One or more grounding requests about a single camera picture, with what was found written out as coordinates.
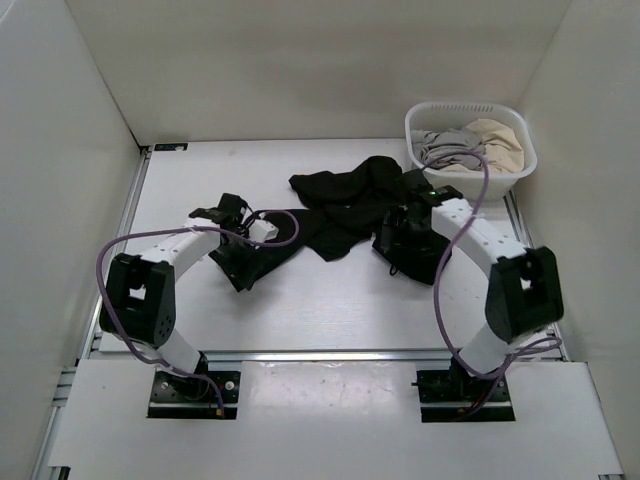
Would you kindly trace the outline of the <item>black trousers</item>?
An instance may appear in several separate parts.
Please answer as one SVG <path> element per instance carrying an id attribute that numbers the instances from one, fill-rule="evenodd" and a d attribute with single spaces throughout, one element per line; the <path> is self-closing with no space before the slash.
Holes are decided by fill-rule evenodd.
<path id="1" fill-rule="evenodd" d="M 430 210 L 431 217 L 428 197 L 433 186 L 423 173 L 404 172 L 394 159 L 372 156 L 349 172 L 294 175 L 289 185 L 303 207 L 286 213 L 262 213 L 279 229 L 278 242 L 295 238 L 284 247 L 261 248 L 269 257 L 269 273 L 304 247 L 331 262 L 345 257 L 357 244 L 372 241 L 372 248 L 389 264 L 391 275 L 401 273 L 425 285 L 434 284 L 438 263 L 449 245 L 445 237 L 440 235 L 443 253 L 439 258 L 386 256 L 377 251 L 377 233 L 389 208 L 419 202 Z"/>

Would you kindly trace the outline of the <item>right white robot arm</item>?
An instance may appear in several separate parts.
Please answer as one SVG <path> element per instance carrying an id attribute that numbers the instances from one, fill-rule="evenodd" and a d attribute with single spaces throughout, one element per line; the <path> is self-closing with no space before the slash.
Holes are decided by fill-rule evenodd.
<path id="1" fill-rule="evenodd" d="M 505 370 L 520 352 L 541 350 L 527 339 L 564 315 L 555 254 L 503 236 L 451 186 L 413 190 L 407 203 L 385 213 L 373 247 L 392 273 L 433 288 L 454 249 L 485 275 L 485 324 L 464 348 L 452 352 L 459 368 L 450 373 L 449 387 L 460 399 L 476 397 L 485 379 Z"/>

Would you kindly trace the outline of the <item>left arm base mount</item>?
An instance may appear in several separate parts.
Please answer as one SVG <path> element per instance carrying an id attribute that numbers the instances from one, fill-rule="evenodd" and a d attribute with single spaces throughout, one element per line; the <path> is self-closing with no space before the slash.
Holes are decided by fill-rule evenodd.
<path id="1" fill-rule="evenodd" d="M 241 386 L 240 370 L 211 370 L 202 359 L 196 373 L 209 381 L 176 376 L 157 369 L 147 417 L 165 420 L 235 420 Z"/>

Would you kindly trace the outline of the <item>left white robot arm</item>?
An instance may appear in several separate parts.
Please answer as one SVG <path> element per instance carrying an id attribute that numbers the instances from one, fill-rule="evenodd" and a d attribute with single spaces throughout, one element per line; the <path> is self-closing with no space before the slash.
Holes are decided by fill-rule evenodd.
<path id="1" fill-rule="evenodd" d="M 193 210 L 182 232 L 164 235 L 141 253 L 121 253 L 111 261 L 106 294 L 122 331 L 143 356 L 177 372 L 174 385 L 186 399 L 205 396 L 210 377 L 202 370 L 201 352 L 175 327 L 177 280 L 214 254 L 227 275 L 246 288 L 253 278 L 245 266 L 258 248 L 240 239 L 264 243 L 277 235 L 278 228 L 264 214 L 251 215 L 244 199 L 225 193 L 217 206 Z"/>

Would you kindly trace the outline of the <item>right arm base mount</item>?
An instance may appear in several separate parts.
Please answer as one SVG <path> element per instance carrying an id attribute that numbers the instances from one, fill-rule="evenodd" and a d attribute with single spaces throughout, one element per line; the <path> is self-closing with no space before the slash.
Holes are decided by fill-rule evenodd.
<path id="1" fill-rule="evenodd" d="M 464 368 L 416 372 L 422 423 L 514 422 L 510 391 L 504 376 L 479 379 Z"/>

